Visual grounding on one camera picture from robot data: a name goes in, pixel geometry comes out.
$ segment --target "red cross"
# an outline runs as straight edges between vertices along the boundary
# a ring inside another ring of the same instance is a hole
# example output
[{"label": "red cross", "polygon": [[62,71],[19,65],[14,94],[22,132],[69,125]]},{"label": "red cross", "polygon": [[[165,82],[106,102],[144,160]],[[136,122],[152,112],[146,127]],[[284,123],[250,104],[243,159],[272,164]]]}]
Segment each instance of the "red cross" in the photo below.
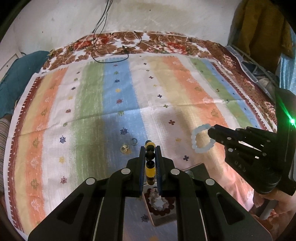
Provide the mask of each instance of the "red cross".
[{"label": "red cross", "polygon": [[172,124],[172,126],[174,125],[174,121],[170,120],[169,124]]}]

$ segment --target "human hand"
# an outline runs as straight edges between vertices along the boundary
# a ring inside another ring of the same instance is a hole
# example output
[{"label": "human hand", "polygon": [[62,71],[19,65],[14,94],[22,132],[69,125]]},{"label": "human hand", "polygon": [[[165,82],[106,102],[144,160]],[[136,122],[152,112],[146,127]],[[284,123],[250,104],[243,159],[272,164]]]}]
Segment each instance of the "human hand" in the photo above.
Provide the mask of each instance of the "human hand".
[{"label": "human hand", "polygon": [[296,193],[293,196],[290,196],[277,188],[265,195],[254,191],[253,203],[256,207],[260,207],[264,203],[264,199],[279,201],[274,208],[274,211],[277,214],[282,214],[288,211],[296,211]]}]

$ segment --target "blanket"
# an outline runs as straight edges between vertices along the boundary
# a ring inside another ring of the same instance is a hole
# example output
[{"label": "blanket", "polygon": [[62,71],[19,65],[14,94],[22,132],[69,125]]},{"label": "blanket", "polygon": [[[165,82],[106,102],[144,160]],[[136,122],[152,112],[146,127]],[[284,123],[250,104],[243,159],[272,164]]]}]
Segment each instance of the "blanket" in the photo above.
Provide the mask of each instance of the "blanket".
[{"label": "blanket", "polygon": [[[95,37],[53,50],[13,115],[5,198],[8,217],[23,237],[86,178],[107,178],[124,168],[148,139],[176,168],[205,163],[210,176],[249,210],[253,189],[224,162],[224,147],[195,153],[191,140],[202,124],[276,131],[272,102],[236,57],[219,44],[173,33]],[[196,141],[206,145],[207,132]],[[129,149],[122,153],[124,143]],[[140,239],[177,240],[176,222],[154,228],[141,197],[128,198],[124,240]]]}]

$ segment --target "triangular cutout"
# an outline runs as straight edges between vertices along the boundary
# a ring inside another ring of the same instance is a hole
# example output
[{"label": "triangular cutout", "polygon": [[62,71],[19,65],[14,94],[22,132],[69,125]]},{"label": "triangular cutout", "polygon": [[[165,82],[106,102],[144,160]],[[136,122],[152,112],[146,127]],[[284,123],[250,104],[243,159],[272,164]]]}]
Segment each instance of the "triangular cutout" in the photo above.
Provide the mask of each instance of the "triangular cutout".
[{"label": "triangular cutout", "polygon": [[228,202],[223,195],[218,194],[217,198],[228,225],[232,225],[244,219],[244,215],[238,209],[236,209],[234,205]]},{"label": "triangular cutout", "polygon": [[58,214],[57,219],[64,221],[65,223],[72,224],[80,207],[83,196],[83,193],[79,194],[67,207],[65,207]]}]

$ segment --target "wall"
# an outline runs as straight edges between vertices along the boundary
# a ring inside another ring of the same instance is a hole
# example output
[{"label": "wall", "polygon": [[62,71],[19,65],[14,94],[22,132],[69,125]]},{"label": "wall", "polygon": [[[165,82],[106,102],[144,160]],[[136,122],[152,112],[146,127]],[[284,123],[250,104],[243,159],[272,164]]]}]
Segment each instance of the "wall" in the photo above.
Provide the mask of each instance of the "wall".
[{"label": "wall", "polygon": [[[240,0],[114,0],[105,30],[172,31],[227,44]],[[15,47],[24,53],[62,47],[89,34],[106,0],[32,0],[0,44],[6,61]]]}]

